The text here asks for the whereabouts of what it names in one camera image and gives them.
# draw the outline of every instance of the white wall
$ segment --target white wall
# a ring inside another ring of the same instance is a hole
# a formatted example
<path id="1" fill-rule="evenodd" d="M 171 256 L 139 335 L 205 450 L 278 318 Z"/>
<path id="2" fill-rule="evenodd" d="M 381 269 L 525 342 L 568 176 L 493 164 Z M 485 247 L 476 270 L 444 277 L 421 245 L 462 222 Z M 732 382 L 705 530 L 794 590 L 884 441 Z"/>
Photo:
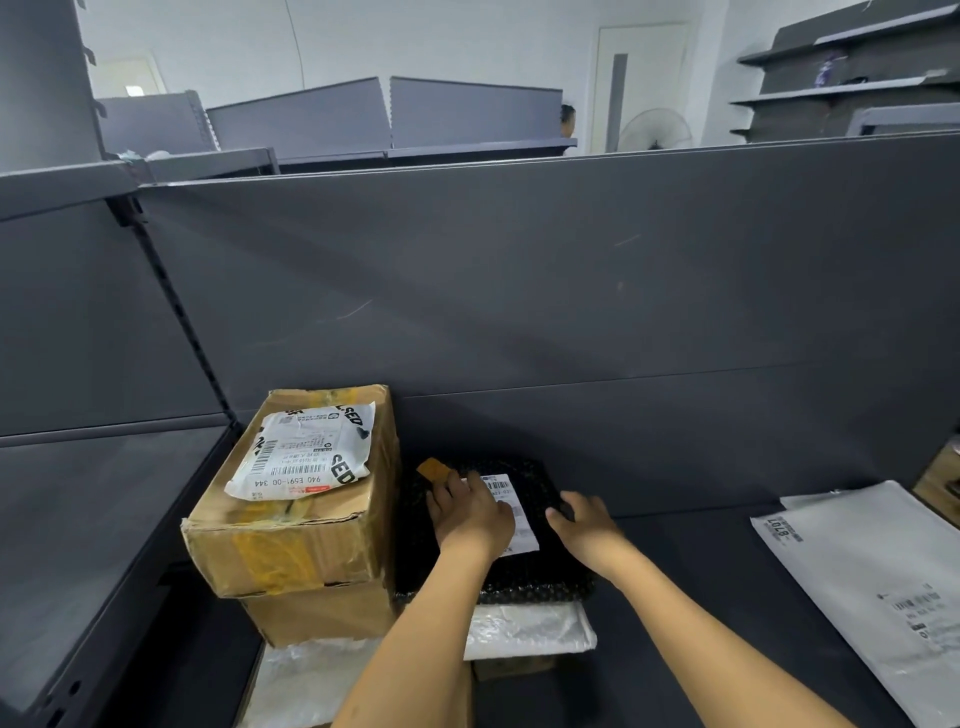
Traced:
<path id="1" fill-rule="evenodd" d="M 730 101 L 759 93 L 763 71 L 740 65 L 737 58 L 770 48 L 777 30 L 785 25 L 857 2 L 860 0 L 729 0 L 707 104 L 703 145 L 743 143 L 743 138 L 731 134 L 730 129 L 750 127 L 753 112 L 731 106 Z"/>
<path id="2" fill-rule="evenodd" d="M 290 0 L 306 86 L 414 76 L 559 87 L 586 139 L 601 27 L 685 21 L 698 41 L 687 115 L 704 127 L 727 0 Z M 301 88 L 283 0 L 86 0 L 104 59 L 150 52 L 169 91 L 215 107 Z"/>

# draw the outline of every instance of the orange sticker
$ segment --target orange sticker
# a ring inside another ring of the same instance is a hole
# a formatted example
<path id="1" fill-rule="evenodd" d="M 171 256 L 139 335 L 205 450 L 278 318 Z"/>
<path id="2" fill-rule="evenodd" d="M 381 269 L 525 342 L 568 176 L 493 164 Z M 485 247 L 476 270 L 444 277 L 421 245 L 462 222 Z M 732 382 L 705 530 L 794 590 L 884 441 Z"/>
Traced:
<path id="1" fill-rule="evenodd" d="M 452 469 L 448 468 L 435 457 L 427 458 L 417 466 L 417 472 L 431 483 L 444 482 L 450 470 Z"/>

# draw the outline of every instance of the black bubble mailer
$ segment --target black bubble mailer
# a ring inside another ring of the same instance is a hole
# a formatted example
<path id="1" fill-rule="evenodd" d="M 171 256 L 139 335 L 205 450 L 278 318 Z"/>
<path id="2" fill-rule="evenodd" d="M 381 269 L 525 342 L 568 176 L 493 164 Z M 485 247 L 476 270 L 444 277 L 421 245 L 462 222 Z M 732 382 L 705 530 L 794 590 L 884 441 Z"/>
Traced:
<path id="1" fill-rule="evenodd" d="M 547 522 L 547 506 L 560 510 L 563 501 L 539 462 L 516 457 L 438 457 L 461 475 L 510 477 L 517 498 L 537 537 L 540 550 L 502 556 L 493 562 L 480 604 L 537 604 L 583 600 L 593 591 L 593 572 L 566 550 Z M 396 506 L 396 598 L 409 602 L 423 586 L 440 556 L 433 523 L 426 509 L 430 483 L 414 467 L 400 479 Z"/>

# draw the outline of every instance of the hand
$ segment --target hand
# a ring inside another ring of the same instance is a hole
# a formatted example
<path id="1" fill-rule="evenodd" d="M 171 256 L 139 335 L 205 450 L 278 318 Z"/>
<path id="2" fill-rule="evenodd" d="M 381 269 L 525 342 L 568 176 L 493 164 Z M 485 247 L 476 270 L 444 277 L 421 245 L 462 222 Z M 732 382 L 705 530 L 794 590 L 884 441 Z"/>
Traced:
<path id="1" fill-rule="evenodd" d="M 550 527 L 572 553 L 588 569 L 612 580 L 613 568 L 624 549 L 634 546 L 616 527 L 607 513 L 607 506 L 597 496 L 586 497 L 572 491 L 563 491 L 560 497 L 573 507 L 574 522 L 553 508 L 546 509 Z"/>
<path id="2" fill-rule="evenodd" d="M 433 492 L 427 491 L 426 507 L 441 552 L 462 547 L 481 554 L 489 565 L 514 537 L 514 510 L 509 503 L 494 500 L 475 472 L 465 483 L 450 471 L 446 483 L 435 483 Z"/>

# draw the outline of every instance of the person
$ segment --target person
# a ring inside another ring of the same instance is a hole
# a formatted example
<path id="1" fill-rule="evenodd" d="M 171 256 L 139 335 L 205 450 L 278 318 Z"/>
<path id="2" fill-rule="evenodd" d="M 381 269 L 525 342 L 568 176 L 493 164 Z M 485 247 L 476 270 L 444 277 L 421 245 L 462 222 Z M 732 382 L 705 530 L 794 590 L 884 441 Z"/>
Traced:
<path id="1" fill-rule="evenodd" d="M 562 493 L 573 521 L 548 509 L 566 548 L 636 610 L 707 728 L 852 728 L 843 716 L 712 617 L 617 528 L 598 497 Z M 440 557 L 383 639 L 333 728 L 446 728 L 473 607 L 514 534 L 509 505 L 477 473 L 451 472 L 427 494 Z M 636 719 L 642 723 L 642 716 Z"/>
<path id="2" fill-rule="evenodd" d="M 560 107 L 560 136 L 569 139 L 577 130 L 577 110 L 570 104 Z"/>

